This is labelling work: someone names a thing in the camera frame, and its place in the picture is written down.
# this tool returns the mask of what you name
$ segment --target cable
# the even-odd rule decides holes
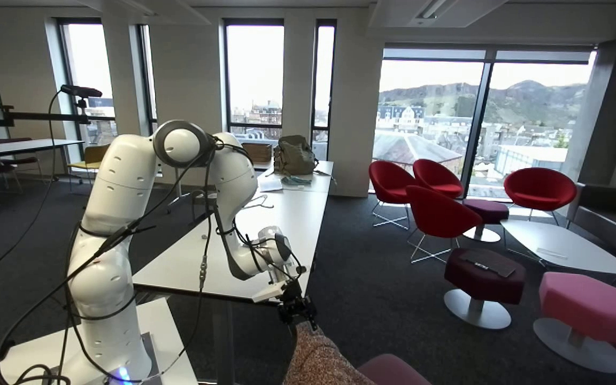
[[[108,241],[97,251],[97,254],[102,254],[102,252],[109,251],[112,246],[118,246],[127,234],[130,234],[130,233],[136,230],[136,227],[137,227],[144,217],[152,216],[164,201],[170,201],[170,196],[176,192],[176,188],[177,188],[177,184],[183,182],[183,177],[187,175],[187,170],[176,180],[171,192],[168,192],[168,194],[164,194],[154,208],[149,208],[142,217],[133,221],[123,233],[109,234]],[[124,307],[129,307],[129,305],[133,303],[136,294],[137,294],[137,293],[133,293],[130,302],[124,303],[119,310],[116,310],[116,311],[112,311],[112,314],[102,314],[102,317],[92,317],[92,320],[109,319],[109,317],[119,314]],[[86,355],[86,360],[88,360],[99,372],[102,372],[106,377],[109,377],[109,379],[113,379],[113,381],[124,381],[124,383],[142,383],[142,381],[149,381],[149,379],[162,377],[171,366],[176,366],[176,361],[177,361],[177,360],[185,355],[185,351],[187,351],[187,346],[185,346],[185,348],[177,352],[177,357],[168,366],[168,370],[162,370],[162,372],[158,372],[158,375],[154,375],[154,377],[149,377],[149,379],[127,381],[127,379],[113,377],[109,370],[100,368],[100,366],[88,355],[86,345],[84,345],[84,337],[82,337],[82,333],[79,333],[79,329],[77,329],[76,322],[72,322],[72,331],[76,331],[76,336],[77,336],[77,340],[79,340],[79,346],[82,346],[82,352]]]
[[[208,160],[208,166],[205,166],[205,185],[208,185],[208,177],[210,177],[210,160]],[[213,234],[213,221],[210,221],[210,216],[208,216],[208,238],[205,238],[205,246],[204,246],[204,258],[201,258],[201,269],[199,269],[199,302],[196,302],[196,314],[195,314],[195,329],[199,326],[199,314],[201,314],[201,293],[204,293],[204,283],[205,283],[205,269],[208,269],[208,248],[210,248],[210,234]],[[100,364],[97,364],[92,357],[90,357],[90,352],[88,352],[88,348],[86,348],[86,342],[84,342],[84,337],[82,337],[82,333],[79,333],[79,329],[77,329],[77,325],[72,322],[72,331],[76,331],[76,337],[79,340],[79,348],[82,348],[82,352],[86,355],[86,360],[99,370],[99,372],[102,372],[108,379],[113,379],[113,381],[123,381],[123,383],[145,383],[145,381],[152,381],[152,379],[158,379],[158,377],[162,377],[168,370],[171,370],[177,361],[180,361],[180,357],[187,352],[187,348],[191,348],[191,345],[185,345],[183,346],[183,351],[176,355],[176,360],[164,368],[164,370],[161,370],[161,372],[156,372],[156,375],[152,375],[152,377],[147,377],[147,379],[137,379],[137,381],[133,381],[133,379],[118,379],[118,377],[113,377],[109,370],[106,370],[106,368],[100,368]]]
[[[57,99],[57,92],[53,93],[53,99],[50,100],[50,107],[47,107],[47,116],[51,116],[51,104],[53,100]],[[50,122],[50,137],[51,137],[51,145],[56,142],[53,138],[53,129],[51,129],[51,120]],[[18,234],[18,239],[0,254],[0,263],[23,241],[23,238],[27,238],[27,233],[33,230],[33,227],[37,224],[42,208],[47,205],[47,198],[51,194],[51,184],[47,185],[46,194],[42,194],[42,201],[38,203],[35,216],[31,217],[31,222],[25,224],[25,229]]]
[[[102,241],[102,246],[86,261],[82,263],[72,274],[69,274],[60,284],[56,284],[47,294],[42,294],[23,317],[20,317],[14,326],[5,333],[2,342],[0,342],[0,360],[2,360],[2,346],[5,342],[14,336],[14,331],[41,305],[46,303],[57,288],[67,287],[69,279],[72,279],[79,272],[84,272],[95,258],[99,258],[106,251],[118,246],[123,239],[127,239],[129,234],[133,234],[136,227],[147,217],[149,214],[154,214],[168,198],[161,198],[152,209],[147,209],[144,216],[140,216],[137,221],[133,221],[127,229],[119,229],[116,230],[112,238],[108,238]]]

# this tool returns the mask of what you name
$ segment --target light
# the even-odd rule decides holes
[[[418,13],[418,20],[436,20],[438,8],[446,5],[448,0],[432,0],[429,6],[424,6]]]

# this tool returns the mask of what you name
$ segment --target pink stool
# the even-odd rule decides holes
[[[616,372],[616,287],[584,274],[545,272],[539,340],[565,360],[595,372]]]

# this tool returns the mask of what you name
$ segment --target red chair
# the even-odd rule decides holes
[[[432,188],[449,198],[457,198],[463,192],[463,184],[456,172],[430,159],[418,159],[412,162],[412,175],[421,185]]]
[[[577,196],[577,185],[555,169],[529,166],[517,169],[506,177],[507,196],[523,208],[529,208],[529,217],[533,209],[549,211],[572,203]]]
[[[369,166],[371,182],[376,194],[376,205],[373,208],[373,216],[378,217],[373,227],[393,224],[405,230],[411,229],[411,216],[408,216],[408,192],[407,185],[416,184],[416,177],[402,169],[395,162],[388,160],[374,160]],[[400,205],[405,209],[405,216],[389,217],[380,209],[380,205]]]
[[[411,184],[408,188],[412,221],[418,229],[421,230],[421,238],[411,252],[411,263],[436,258],[446,263],[442,254],[448,254],[454,248],[460,248],[457,238],[477,227],[481,222],[481,216],[469,208],[464,208],[460,201],[454,201],[436,190]],[[424,239],[432,238],[446,238],[452,241],[454,248],[430,252],[424,251]]]

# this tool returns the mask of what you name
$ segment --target hill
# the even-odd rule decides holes
[[[506,90],[489,90],[484,122],[565,129],[577,118],[584,87],[584,84],[544,85],[539,80],[521,80]],[[470,118],[477,92],[477,85],[470,84],[388,90],[378,93],[378,118],[400,118],[407,109],[416,118]]]

